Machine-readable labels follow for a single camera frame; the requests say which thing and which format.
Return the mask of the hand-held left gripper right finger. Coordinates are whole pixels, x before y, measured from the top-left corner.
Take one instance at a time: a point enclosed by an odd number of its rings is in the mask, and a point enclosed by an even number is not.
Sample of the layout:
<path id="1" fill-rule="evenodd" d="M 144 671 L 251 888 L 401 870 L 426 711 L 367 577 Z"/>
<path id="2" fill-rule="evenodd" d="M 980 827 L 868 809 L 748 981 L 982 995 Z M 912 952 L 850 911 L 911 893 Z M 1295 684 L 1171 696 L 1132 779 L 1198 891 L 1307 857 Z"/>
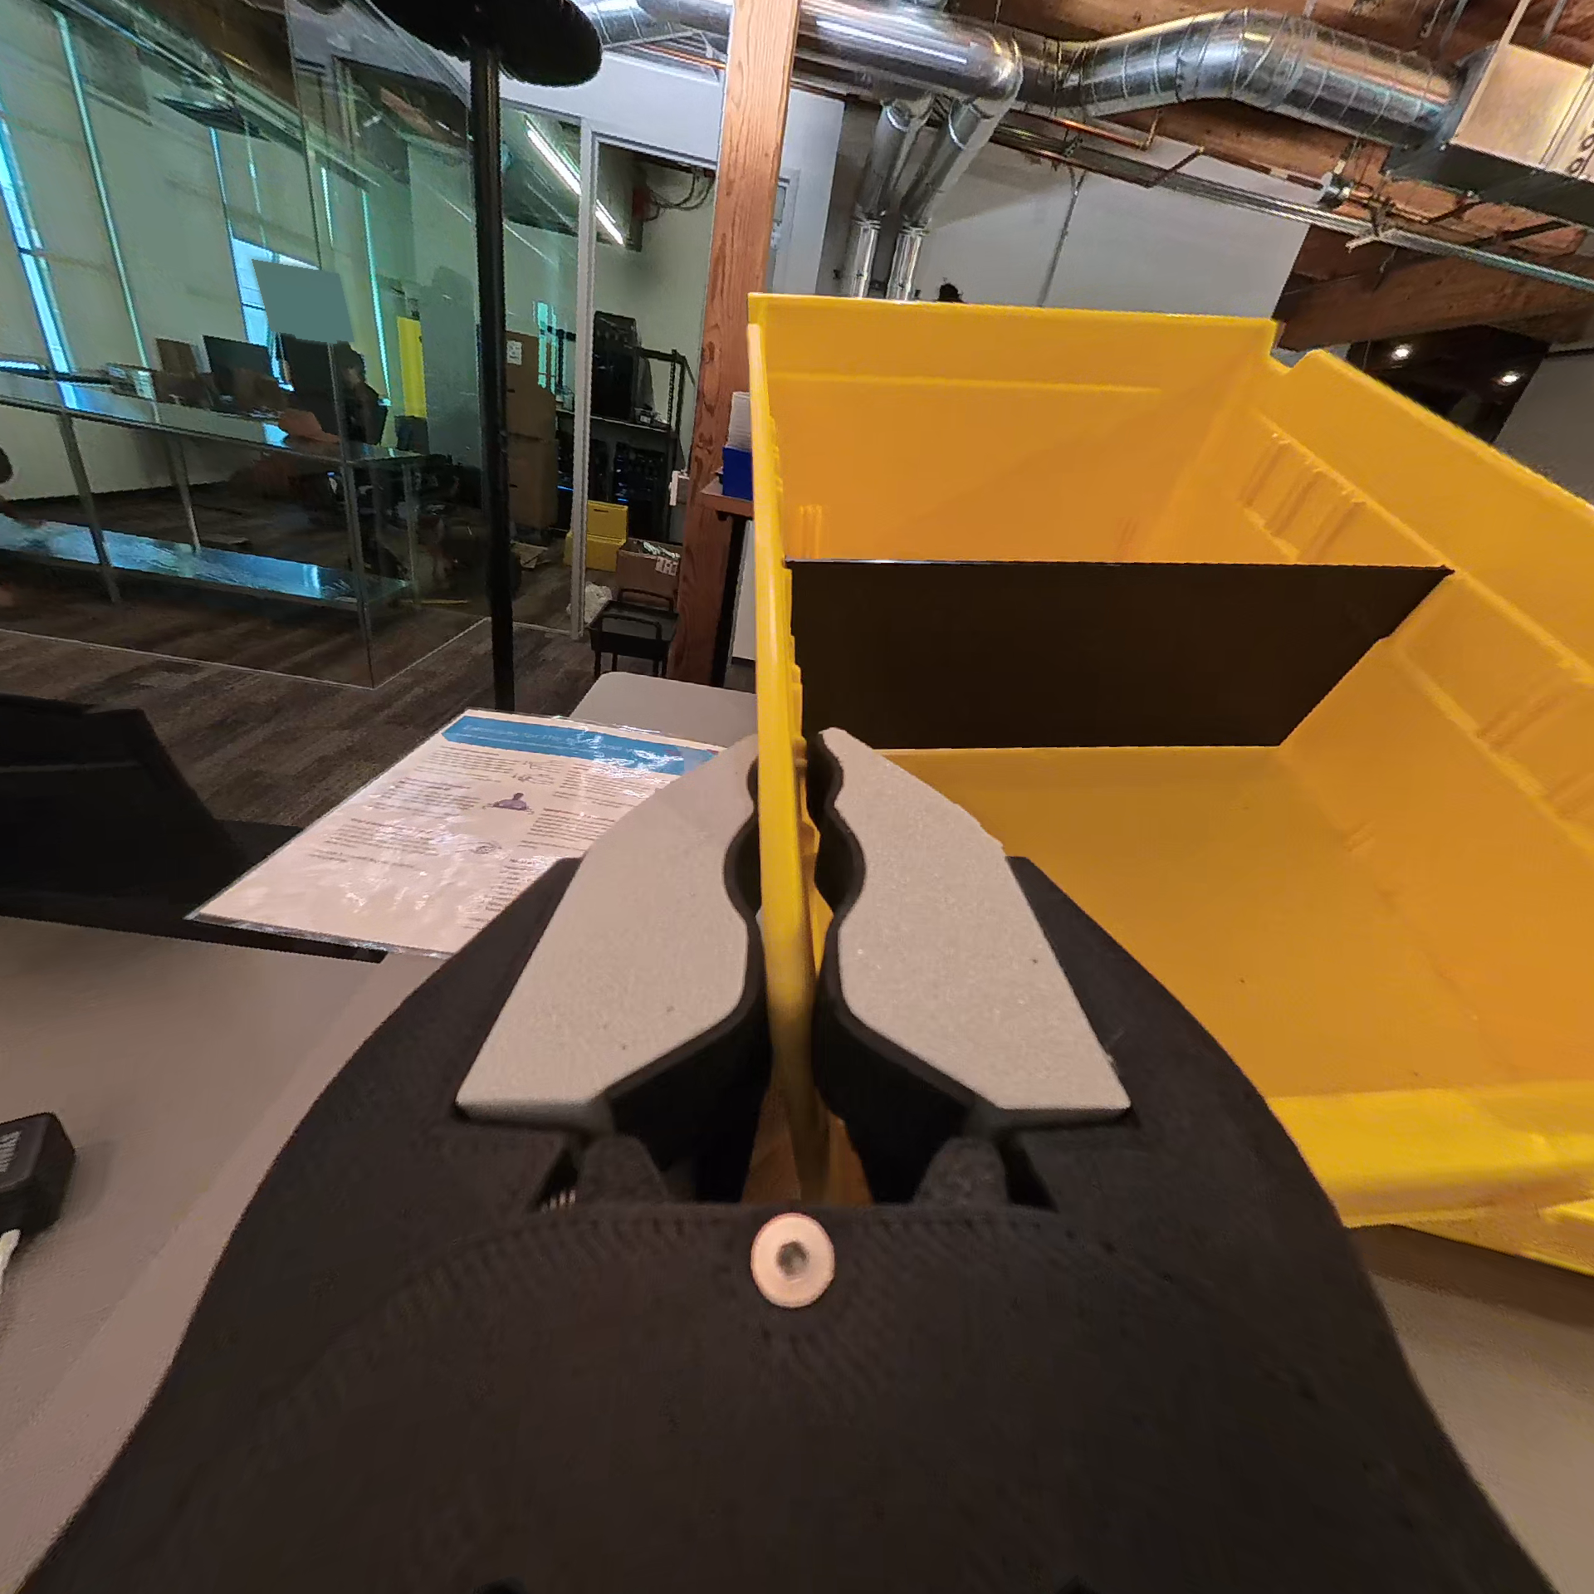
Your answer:
<path id="1" fill-rule="evenodd" d="M 818 734 L 818 897 L 818 1088 L 868 1183 L 1127 1113 L 1003 847 L 843 727 Z"/>

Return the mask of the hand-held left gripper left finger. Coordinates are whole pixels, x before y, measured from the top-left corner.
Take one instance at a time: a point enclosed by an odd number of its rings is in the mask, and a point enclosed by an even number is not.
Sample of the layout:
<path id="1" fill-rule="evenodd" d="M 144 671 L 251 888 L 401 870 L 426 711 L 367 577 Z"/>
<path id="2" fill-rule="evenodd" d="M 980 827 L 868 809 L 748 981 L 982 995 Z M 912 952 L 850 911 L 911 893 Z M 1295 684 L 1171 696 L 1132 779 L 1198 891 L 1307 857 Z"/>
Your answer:
<path id="1" fill-rule="evenodd" d="M 455 1095 L 462 1116 L 641 1141 L 739 1191 L 768 1088 L 755 738 L 587 847 Z"/>

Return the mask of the yellow plastic bin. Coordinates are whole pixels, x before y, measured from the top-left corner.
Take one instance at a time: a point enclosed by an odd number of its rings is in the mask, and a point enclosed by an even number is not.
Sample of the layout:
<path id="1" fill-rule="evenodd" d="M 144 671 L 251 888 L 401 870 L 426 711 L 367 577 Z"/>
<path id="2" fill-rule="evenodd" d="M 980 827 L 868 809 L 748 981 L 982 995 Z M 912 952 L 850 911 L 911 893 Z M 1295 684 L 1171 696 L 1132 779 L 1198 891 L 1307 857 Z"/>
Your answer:
<path id="1" fill-rule="evenodd" d="M 1343 1224 L 1590 1272 L 1590 507 L 1268 319 L 748 319 L 776 1063 L 839 727 L 1168 986 Z"/>

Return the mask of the blue white paper sheet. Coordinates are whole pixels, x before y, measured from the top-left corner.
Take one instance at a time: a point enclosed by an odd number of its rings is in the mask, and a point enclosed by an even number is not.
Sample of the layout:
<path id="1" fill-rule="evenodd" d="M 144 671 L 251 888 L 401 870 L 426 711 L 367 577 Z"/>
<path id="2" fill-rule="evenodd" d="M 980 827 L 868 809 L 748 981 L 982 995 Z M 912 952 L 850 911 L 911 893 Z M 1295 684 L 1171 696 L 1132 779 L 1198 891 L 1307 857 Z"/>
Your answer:
<path id="1" fill-rule="evenodd" d="M 187 918 L 444 957 L 718 752 L 642 727 L 466 711 Z"/>

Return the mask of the small black device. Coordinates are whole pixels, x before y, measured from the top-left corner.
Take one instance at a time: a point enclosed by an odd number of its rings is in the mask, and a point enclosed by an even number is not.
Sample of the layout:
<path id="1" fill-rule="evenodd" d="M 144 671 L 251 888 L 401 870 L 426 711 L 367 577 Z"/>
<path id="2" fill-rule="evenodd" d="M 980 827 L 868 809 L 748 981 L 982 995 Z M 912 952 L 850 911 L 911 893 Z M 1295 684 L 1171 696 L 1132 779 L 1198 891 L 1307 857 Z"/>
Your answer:
<path id="1" fill-rule="evenodd" d="M 1 1122 L 1 1234 L 47 1229 L 65 1202 L 76 1150 L 55 1113 Z"/>

